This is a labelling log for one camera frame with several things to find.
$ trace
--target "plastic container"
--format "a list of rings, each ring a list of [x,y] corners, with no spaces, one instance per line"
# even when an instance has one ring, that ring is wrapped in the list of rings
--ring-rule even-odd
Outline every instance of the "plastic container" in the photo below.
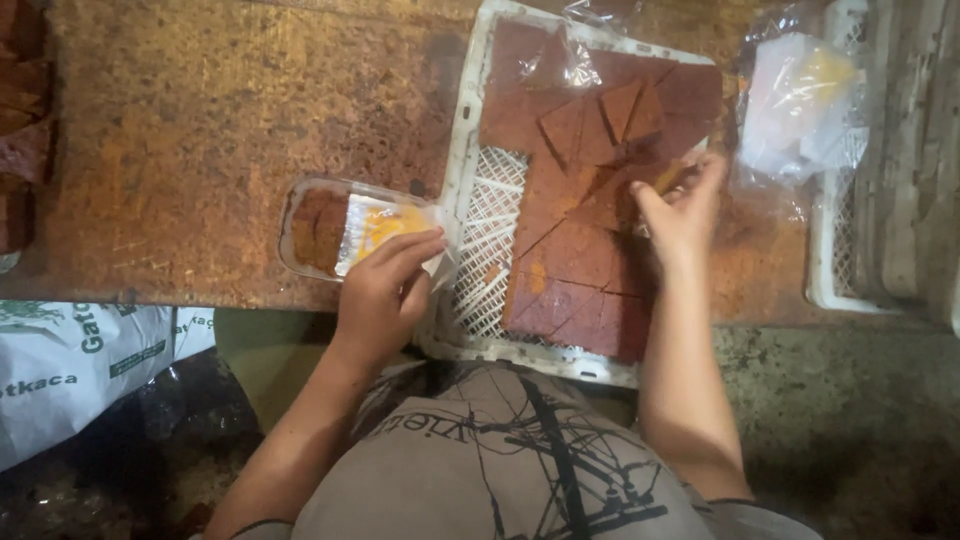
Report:
[[[347,227],[344,230],[343,237],[339,240],[339,251],[337,256],[336,274],[328,274],[325,271],[303,264],[297,260],[294,235],[293,220],[297,209],[303,201],[304,195],[314,189],[322,189],[332,193],[348,197],[348,216]],[[286,203],[283,205],[283,216],[280,220],[280,236],[277,242],[277,254],[280,262],[291,272],[318,278],[331,282],[342,282],[350,266],[356,262],[356,245],[360,237],[364,236],[364,219],[368,215],[368,209],[382,209],[383,212],[400,213],[403,207],[413,206],[420,210],[420,215],[428,225],[420,230],[429,227],[442,226],[447,233],[456,233],[455,228],[451,229],[450,222],[446,219],[446,212],[439,207],[432,205],[419,197],[392,191],[375,185],[361,184],[359,182],[347,180],[331,180],[325,178],[311,178],[296,183],[287,193]],[[392,235],[391,233],[379,239],[380,242],[386,241]],[[452,275],[453,253],[450,250],[430,259],[423,265],[423,269],[430,273],[434,278],[435,287],[441,282],[445,282]]]

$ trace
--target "person's left hand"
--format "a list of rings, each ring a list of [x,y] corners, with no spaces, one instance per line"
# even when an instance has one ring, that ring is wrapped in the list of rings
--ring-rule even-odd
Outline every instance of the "person's left hand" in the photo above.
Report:
[[[347,272],[329,351],[365,376],[403,348],[426,311],[430,276],[420,266],[446,247],[443,229],[395,236]]]

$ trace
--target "clear plastic container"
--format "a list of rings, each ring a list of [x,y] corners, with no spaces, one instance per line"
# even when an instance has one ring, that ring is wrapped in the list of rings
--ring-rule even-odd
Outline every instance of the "clear plastic container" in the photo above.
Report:
[[[328,274],[327,272],[312,266],[304,264],[297,260],[296,248],[294,245],[293,221],[300,203],[303,201],[307,192],[321,189],[330,191],[334,194],[348,197],[348,217],[347,228],[344,230],[343,237],[339,239],[340,249],[338,252],[337,273]],[[422,216],[431,226],[443,226],[448,233],[451,229],[447,226],[452,220],[446,219],[445,212],[435,205],[424,201],[419,197],[392,191],[375,185],[361,184],[346,180],[331,180],[325,178],[311,178],[296,183],[287,193],[286,203],[283,205],[283,216],[280,220],[280,237],[277,243],[277,254],[280,262],[290,271],[308,276],[310,278],[319,278],[332,282],[342,282],[347,270],[356,262],[356,247],[350,241],[345,242],[345,238],[353,238],[363,231],[363,215],[357,215],[357,211],[366,213],[368,209],[382,209],[384,212],[399,212],[403,207],[413,206],[420,210]],[[431,259],[423,265],[423,269],[430,273],[435,279],[438,271],[444,270],[449,263],[452,263],[452,254],[444,253],[435,259]]]

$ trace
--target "person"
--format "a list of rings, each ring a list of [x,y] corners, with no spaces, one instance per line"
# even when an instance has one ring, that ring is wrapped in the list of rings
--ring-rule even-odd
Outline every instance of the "person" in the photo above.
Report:
[[[699,169],[684,191],[631,186],[661,266],[639,432],[507,362],[381,376],[427,307],[420,266],[445,246],[441,231],[405,234],[347,274],[329,347],[204,539],[820,538],[756,505],[745,478],[710,342],[708,252],[727,165],[688,158]]]

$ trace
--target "person's right hand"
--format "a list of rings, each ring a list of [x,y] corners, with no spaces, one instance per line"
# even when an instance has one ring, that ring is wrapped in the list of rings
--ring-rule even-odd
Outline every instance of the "person's right hand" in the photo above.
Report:
[[[421,265],[443,252],[443,229],[387,240],[344,278],[331,357],[357,375],[376,376],[399,353],[426,311],[430,276]]]
[[[693,151],[684,162],[697,165],[699,171],[683,191],[661,198],[648,184],[634,182],[630,188],[646,220],[663,275],[705,279],[727,160],[712,152]]]

